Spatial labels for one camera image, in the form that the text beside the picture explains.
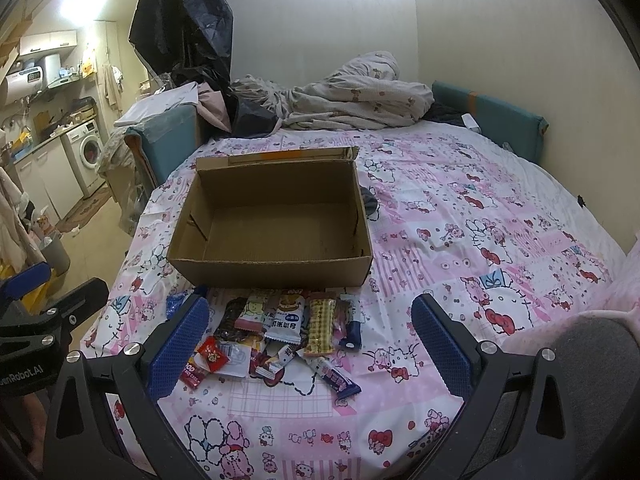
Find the black plastic bag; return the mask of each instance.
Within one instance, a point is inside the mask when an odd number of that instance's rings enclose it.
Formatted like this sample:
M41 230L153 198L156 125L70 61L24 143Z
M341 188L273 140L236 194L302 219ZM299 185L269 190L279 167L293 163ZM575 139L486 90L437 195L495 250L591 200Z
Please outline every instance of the black plastic bag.
M226 0L138 0L129 41L151 72L177 86L207 82L220 90L234 137L269 134L278 118L229 91L234 17Z

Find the gray trash bin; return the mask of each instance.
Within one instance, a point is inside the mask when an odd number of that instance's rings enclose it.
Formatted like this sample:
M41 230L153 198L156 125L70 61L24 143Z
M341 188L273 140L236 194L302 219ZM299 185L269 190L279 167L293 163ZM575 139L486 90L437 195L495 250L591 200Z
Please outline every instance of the gray trash bin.
M53 231L52 234L49 235L49 238L51 238L51 243L46 247L43 247L42 242L40 243L40 252L51 269L55 270L58 276L61 276L69 270L71 260L62 245L60 233Z

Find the water heater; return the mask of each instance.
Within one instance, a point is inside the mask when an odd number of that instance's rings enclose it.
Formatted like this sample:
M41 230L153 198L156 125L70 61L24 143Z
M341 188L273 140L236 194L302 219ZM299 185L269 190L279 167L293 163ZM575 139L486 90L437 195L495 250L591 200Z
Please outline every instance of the water heater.
M42 89L42 69L39 66L20 70L4 78L0 84L0 107Z

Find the bed sheet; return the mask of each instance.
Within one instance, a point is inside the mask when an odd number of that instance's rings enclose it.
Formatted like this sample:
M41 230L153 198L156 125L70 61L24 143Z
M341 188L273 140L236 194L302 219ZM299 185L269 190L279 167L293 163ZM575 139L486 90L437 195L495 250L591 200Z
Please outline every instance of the bed sheet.
M81 347L88 356L144 341L165 320L165 298L189 286L166 248L198 156L325 146L360 147L358 177L375 194L370 276L355 294L363 349L337 352L362 393L338 402L303 362L282 380L209 376L159 401L211 478L360 480L396 474L428 452L456 415L410 320L429 292L478 339L553 323L589 307L622 250L587 209L537 166L464 128L422 121L356 132L279 131L201 147L156 189L140 218L110 302ZM242 291L215 290L213 311ZM116 397L113 416L133 460L148 468Z

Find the metal screw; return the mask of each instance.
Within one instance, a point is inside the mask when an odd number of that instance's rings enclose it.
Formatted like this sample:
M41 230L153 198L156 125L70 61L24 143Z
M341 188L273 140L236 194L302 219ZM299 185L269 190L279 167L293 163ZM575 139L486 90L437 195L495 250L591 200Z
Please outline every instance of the metal screw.
M75 363L76 361L78 361L79 358L80 358L80 352L78 350L73 350L72 352L69 352L69 354L66 356L66 362Z
M553 361L556 358L556 353L551 348L543 348L542 358L547 361Z
M496 346L496 344L492 343L491 341L482 341L480 343L480 349L485 354L495 354L498 351L498 347Z
M124 347L123 352L125 355L135 355L140 352L140 343L129 343Z

